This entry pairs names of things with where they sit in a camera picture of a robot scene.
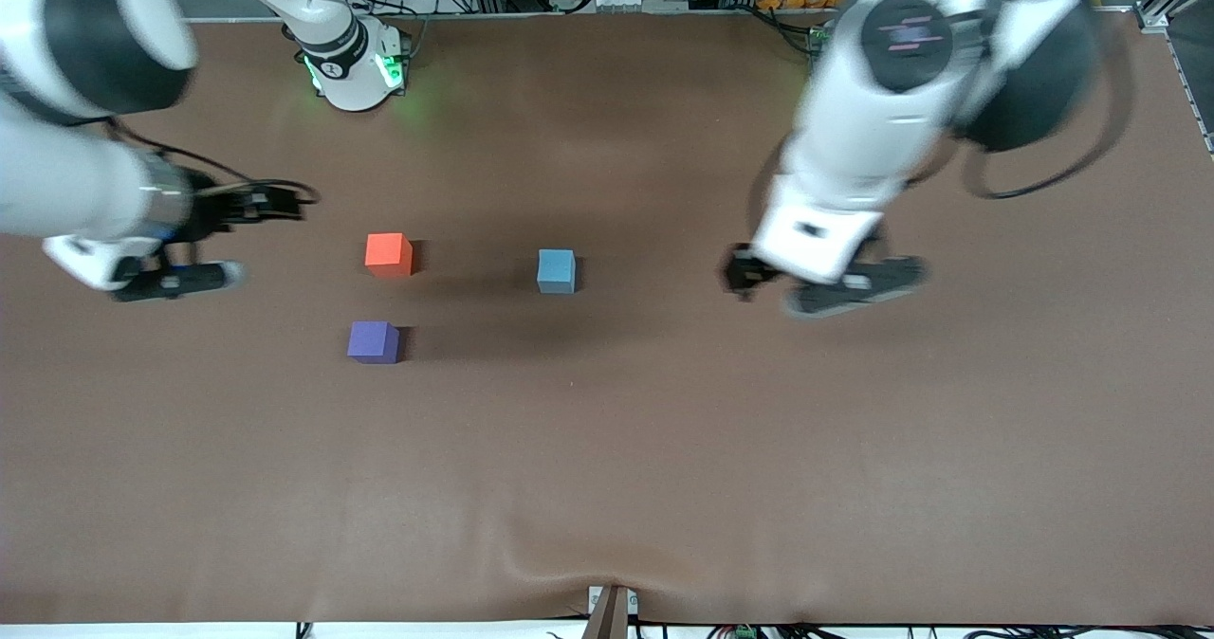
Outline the orange foam block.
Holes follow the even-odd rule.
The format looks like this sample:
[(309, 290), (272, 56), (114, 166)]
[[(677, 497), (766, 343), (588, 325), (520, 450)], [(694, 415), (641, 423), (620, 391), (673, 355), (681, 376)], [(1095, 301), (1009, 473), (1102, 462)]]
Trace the orange foam block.
[(363, 264), (378, 279), (412, 276), (414, 245), (399, 232), (369, 233), (365, 238)]

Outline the purple foam block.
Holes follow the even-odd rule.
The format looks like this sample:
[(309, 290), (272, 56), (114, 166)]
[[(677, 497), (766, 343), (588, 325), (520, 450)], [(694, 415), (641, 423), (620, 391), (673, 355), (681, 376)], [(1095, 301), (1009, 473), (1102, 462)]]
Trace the purple foam block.
[(390, 322), (357, 320), (350, 328), (346, 355), (361, 364), (399, 361), (399, 329)]

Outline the blue foam block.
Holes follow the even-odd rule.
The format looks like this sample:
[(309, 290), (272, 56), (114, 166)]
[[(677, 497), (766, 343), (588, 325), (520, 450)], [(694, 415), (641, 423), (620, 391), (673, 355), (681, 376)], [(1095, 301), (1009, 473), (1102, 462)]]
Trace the blue foam block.
[(568, 247), (541, 247), (538, 251), (535, 284), (544, 295), (572, 295), (577, 292), (577, 256)]

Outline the brown table edge clamp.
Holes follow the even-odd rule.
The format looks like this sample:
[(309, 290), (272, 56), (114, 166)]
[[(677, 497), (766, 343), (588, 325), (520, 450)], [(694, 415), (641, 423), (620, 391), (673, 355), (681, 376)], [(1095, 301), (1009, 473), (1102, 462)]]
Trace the brown table edge clamp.
[(623, 586), (589, 589), (590, 616), (582, 639), (632, 639), (632, 620), (639, 613), (635, 592)]

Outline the brown table cover sheet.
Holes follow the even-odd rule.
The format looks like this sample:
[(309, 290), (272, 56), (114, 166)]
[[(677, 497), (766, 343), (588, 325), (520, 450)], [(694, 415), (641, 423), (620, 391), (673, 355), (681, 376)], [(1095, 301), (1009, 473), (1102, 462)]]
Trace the brown table cover sheet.
[[(1165, 39), (1122, 141), (890, 209), (910, 295), (717, 279), (805, 64), (741, 15), (438, 19), (346, 115), (270, 23), (200, 26), (147, 137), (320, 190), (246, 283), (113, 302), (0, 237), (0, 622), (560, 616), (1214, 624), (1214, 162)], [(378, 279), (369, 233), (414, 272)], [(577, 256), (544, 295), (541, 247)], [(357, 320), (399, 361), (346, 355)]]

